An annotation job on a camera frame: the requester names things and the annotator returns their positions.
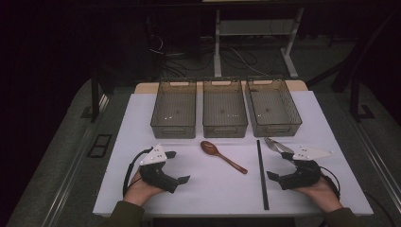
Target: human hand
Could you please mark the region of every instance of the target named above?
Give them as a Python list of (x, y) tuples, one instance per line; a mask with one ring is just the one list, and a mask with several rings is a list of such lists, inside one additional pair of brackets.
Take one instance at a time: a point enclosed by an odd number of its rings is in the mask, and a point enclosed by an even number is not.
[(138, 169), (131, 179), (123, 201), (143, 206), (150, 198), (162, 192), (164, 192), (163, 189), (144, 182)]
[(342, 208), (342, 205), (339, 199), (337, 199), (333, 189), (330, 187), (330, 184), (322, 177), (317, 183), (311, 186), (299, 187), (293, 190), (303, 193), (311, 198), (324, 213), (329, 213)]

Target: plastic storage basket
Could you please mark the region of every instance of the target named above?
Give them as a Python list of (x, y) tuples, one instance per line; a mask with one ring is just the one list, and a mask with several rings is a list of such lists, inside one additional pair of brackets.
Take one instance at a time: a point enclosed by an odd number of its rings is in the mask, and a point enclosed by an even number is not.
[(248, 126), (240, 78), (203, 81), (203, 136), (242, 138)]
[(282, 79), (247, 77), (246, 98), (255, 137), (293, 136), (302, 124)]
[(161, 79), (150, 125), (160, 139), (195, 138), (196, 79)]

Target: green sleeve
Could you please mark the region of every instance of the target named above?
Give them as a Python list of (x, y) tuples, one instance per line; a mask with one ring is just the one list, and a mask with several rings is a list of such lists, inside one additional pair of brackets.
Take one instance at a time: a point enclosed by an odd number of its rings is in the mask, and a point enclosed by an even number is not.
[(350, 208), (341, 208), (324, 214), (324, 220), (330, 227), (362, 227)]
[(144, 209), (138, 205), (119, 201), (112, 215), (99, 227), (139, 227)]

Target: wire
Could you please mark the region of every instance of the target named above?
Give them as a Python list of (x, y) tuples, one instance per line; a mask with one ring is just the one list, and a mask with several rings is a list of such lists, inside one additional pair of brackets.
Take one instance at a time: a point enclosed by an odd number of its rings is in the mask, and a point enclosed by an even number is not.
[(392, 216), (390, 216), (390, 213), (386, 210), (386, 208), (384, 208), (384, 206), (372, 195), (370, 194), (368, 191), (366, 190), (362, 190), (363, 193), (365, 195), (367, 195), (369, 198), (371, 198), (380, 208), (381, 210), (384, 212), (384, 214), (387, 216), (387, 218), (389, 219), (389, 221), (392, 223), (392, 227), (395, 227), (395, 222), (392, 219)]
[(156, 38), (158, 38), (159, 39), (159, 41), (160, 41), (160, 46), (159, 46), (159, 48), (157, 49), (157, 50), (161, 50), (162, 48), (163, 48), (163, 40), (162, 40), (162, 38), (160, 37), (160, 36), (157, 36), (157, 35), (150, 35), (151, 37), (156, 37)]
[(227, 59), (230, 59), (230, 60), (233, 60), (233, 61), (236, 61), (236, 60), (234, 60), (234, 59), (228, 57), (227, 55), (223, 54), (222, 52), (220, 52), (220, 56), (221, 56), (221, 59), (222, 59), (226, 64), (228, 64), (229, 66), (231, 66), (231, 67), (234, 68), (234, 69), (248, 69), (247, 66), (238, 67), (238, 66), (235, 66), (235, 65), (229, 63), (229, 62), (227, 61)]
[(150, 49), (150, 51), (153, 52), (153, 53), (156, 53), (156, 54), (161, 54), (161, 55), (165, 54), (163, 52), (160, 52), (160, 51), (157, 51), (157, 50), (154, 50), (154, 49)]
[(151, 150), (153, 150), (153, 148), (145, 149), (145, 150), (139, 152), (139, 153), (135, 156), (135, 158), (132, 160), (132, 163), (130, 163), (130, 165), (129, 165), (129, 167), (128, 167), (128, 170), (127, 170), (127, 173), (126, 173), (126, 176), (125, 176), (125, 179), (124, 179), (124, 184), (123, 184), (123, 196), (125, 196), (125, 194), (127, 193), (128, 188), (129, 188), (128, 182), (129, 182), (129, 180), (130, 180), (131, 173), (132, 173), (132, 169), (133, 169), (133, 166), (134, 166), (136, 160), (137, 160), (142, 154), (144, 154), (144, 153), (149, 153)]
[(181, 76), (185, 78), (186, 75), (186, 71), (185, 73), (181, 72), (179, 69), (175, 68), (175, 67), (167, 67), (167, 70), (170, 71), (171, 73), (174, 73), (173, 71), (177, 72), (176, 75), (178, 75), (178, 77), (180, 78)]
[(185, 74), (183, 74), (181, 71), (179, 71), (178, 69), (175, 69), (173, 67), (168, 67), (168, 66), (161, 66), (162, 69), (166, 70), (166, 76), (165, 78), (168, 78), (168, 73), (173, 74), (176, 78), (180, 78), (180, 77), (185, 77)]
[(128, 188), (130, 188), (131, 186), (133, 186), (134, 183), (137, 183), (141, 180), (142, 178), (138, 178), (136, 179), (133, 183), (130, 183), (130, 185), (128, 185)]
[(252, 67), (241, 57), (241, 55), (239, 55), (238, 52), (236, 52), (236, 50), (234, 50), (234, 49), (231, 48), (231, 47), (228, 47), (228, 48), (230, 48), (231, 50), (233, 50), (234, 53), (236, 53), (236, 54), (238, 55), (238, 57), (241, 58), (242, 62), (244, 62), (244, 63), (248, 66), (248, 68), (250, 68), (251, 70), (253, 70), (253, 71), (256, 72), (256, 73), (262, 74), (262, 75), (264, 75), (264, 76), (268, 76), (268, 74), (265, 74), (265, 73), (263, 73), (263, 72), (260, 72), (260, 71), (258, 71), (258, 70), (256, 70), (256, 69), (252, 68)]
[[(228, 48), (228, 49), (232, 49), (232, 47), (230, 47), (230, 46), (223, 46), (222, 48)], [(251, 56), (252, 58), (253, 58), (253, 62), (248, 62), (248, 61), (246, 61), (247, 62), (247, 64), (248, 65), (255, 65), (255, 64), (257, 64), (257, 62), (258, 62), (258, 60), (257, 60), (257, 57), (255, 56), (255, 55), (253, 55), (253, 54), (251, 54), (250, 52), (248, 52), (248, 51), (244, 51), (244, 50), (242, 50), (244, 53), (246, 53), (246, 54), (248, 54), (249, 56)], [(228, 57), (227, 55), (223, 55), (225, 58), (227, 58), (227, 59), (229, 59), (229, 60), (231, 60), (231, 61), (237, 61), (237, 62), (240, 62), (240, 63), (242, 63), (243, 61), (241, 61), (241, 60), (239, 60), (238, 58), (231, 58), (231, 57)]]
[(325, 167), (320, 166), (320, 168), (322, 168), (322, 169), (326, 170), (327, 172), (329, 172), (329, 173), (334, 177), (334, 179), (336, 179), (336, 182), (337, 182), (337, 189), (339, 190), (339, 193), (340, 193), (340, 192), (341, 192), (341, 189), (340, 189), (340, 182), (339, 182), (339, 179), (337, 179), (336, 175), (334, 175), (334, 173), (333, 173), (332, 171), (328, 170), (328, 169), (325, 168)]
[(178, 63), (178, 62), (175, 62), (175, 61), (169, 61), (169, 62), (174, 63), (174, 64), (180, 66), (180, 67), (181, 67), (182, 69), (184, 69), (184, 70), (188, 70), (188, 71), (200, 71), (200, 70), (203, 70), (203, 69), (207, 68), (207, 67), (210, 65), (210, 63), (212, 62), (212, 59), (213, 59), (213, 55), (210, 55), (210, 58), (209, 58), (208, 62), (207, 62), (204, 66), (202, 66), (201, 68), (197, 68), (197, 69), (188, 68), (188, 67), (186, 67), (186, 66), (184, 66), (184, 65), (182, 65), (182, 64), (180, 64), (180, 63)]

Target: black rod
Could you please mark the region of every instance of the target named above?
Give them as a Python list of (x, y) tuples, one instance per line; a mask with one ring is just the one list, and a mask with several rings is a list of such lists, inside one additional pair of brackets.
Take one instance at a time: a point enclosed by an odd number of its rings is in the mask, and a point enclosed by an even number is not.
[(265, 207), (265, 210), (269, 210), (268, 190), (266, 189), (265, 169), (263, 167), (262, 151), (260, 149), (260, 141), (256, 140), (256, 143), (257, 143), (257, 154), (259, 156), (260, 181), (262, 183), (263, 205)]

